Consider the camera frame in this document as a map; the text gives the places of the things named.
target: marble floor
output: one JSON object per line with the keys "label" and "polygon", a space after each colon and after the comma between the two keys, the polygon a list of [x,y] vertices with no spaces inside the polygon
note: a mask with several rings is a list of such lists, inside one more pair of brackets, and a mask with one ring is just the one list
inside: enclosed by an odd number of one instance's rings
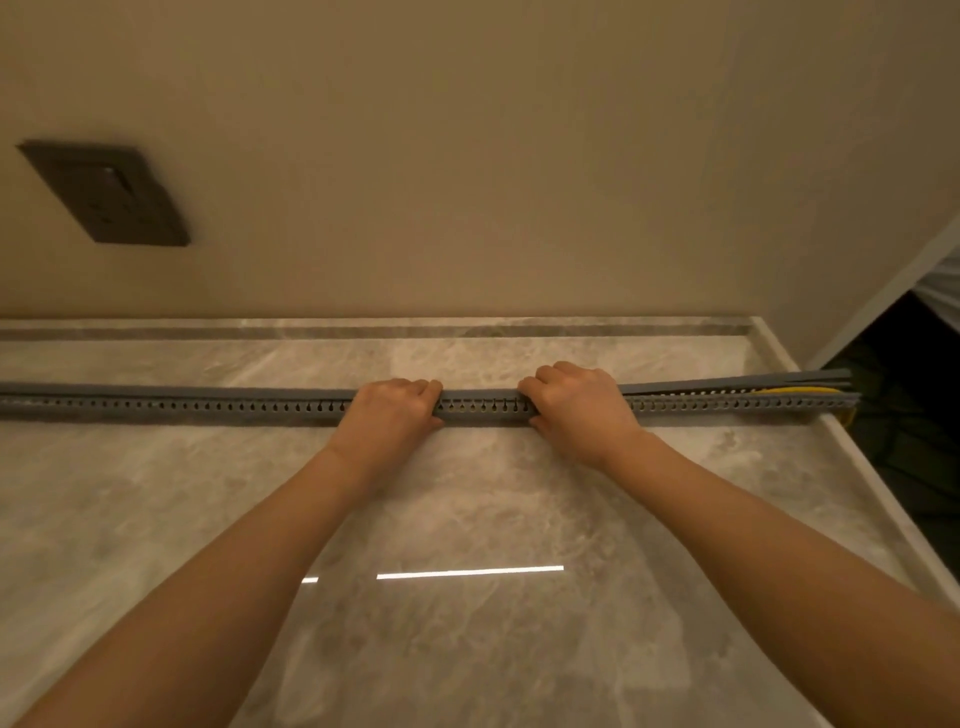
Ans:
{"label": "marble floor", "polygon": [[[618,380],[756,370],[743,335],[0,341],[0,379],[513,386],[566,358]],[[656,432],[909,583],[901,545],[809,421]],[[311,428],[0,422],[0,725],[322,447]],[[382,581],[382,572],[563,571]],[[310,571],[234,725],[822,726],[693,560],[526,428],[450,428]]]}

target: finger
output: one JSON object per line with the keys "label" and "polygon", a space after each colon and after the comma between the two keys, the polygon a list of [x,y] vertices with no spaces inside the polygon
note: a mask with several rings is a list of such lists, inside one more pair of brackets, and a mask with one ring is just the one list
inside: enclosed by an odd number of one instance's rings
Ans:
{"label": "finger", "polygon": [[537,379],[546,384],[549,384],[551,381],[557,381],[557,379],[563,376],[563,372],[559,369],[554,369],[548,364],[544,364],[542,367],[537,369]]}
{"label": "finger", "polygon": [[524,397],[529,397],[533,400],[534,404],[537,404],[541,401],[543,397],[543,389],[546,387],[546,384],[541,382],[535,376],[525,376],[520,382],[516,385],[518,392]]}
{"label": "finger", "polygon": [[553,368],[559,369],[561,372],[563,372],[566,375],[578,375],[584,370],[583,367],[578,367],[572,361],[563,361],[563,360],[558,361],[556,364],[554,364]]}
{"label": "finger", "polygon": [[443,390],[444,386],[437,379],[431,379],[420,392],[420,398],[430,405],[430,409],[433,409],[437,406],[437,400]]}

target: wall socket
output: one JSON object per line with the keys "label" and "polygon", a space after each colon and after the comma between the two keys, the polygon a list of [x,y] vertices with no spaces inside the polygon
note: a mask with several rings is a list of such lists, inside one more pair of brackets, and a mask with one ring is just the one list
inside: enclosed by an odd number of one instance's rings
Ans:
{"label": "wall socket", "polygon": [[137,150],[45,141],[25,141],[17,148],[98,243],[190,242],[170,195]]}

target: wire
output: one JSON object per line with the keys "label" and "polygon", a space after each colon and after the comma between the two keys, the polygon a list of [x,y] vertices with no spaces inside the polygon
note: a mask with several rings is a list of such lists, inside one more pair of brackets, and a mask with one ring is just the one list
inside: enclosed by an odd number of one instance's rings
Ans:
{"label": "wire", "polygon": [[[760,389],[757,390],[757,394],[767,395],[767,394],[790,394],[791,392],[819,392],[822,394],[837,394],[840,392],[839,389],[834,389],[833,387],[771,387],[770,389]],[[856,417],[856,407],[851,409],[843,410],[841,412],[834,412],[837,420],[840,425],[844,428],[849,428],[853,424],[853,419]]]}

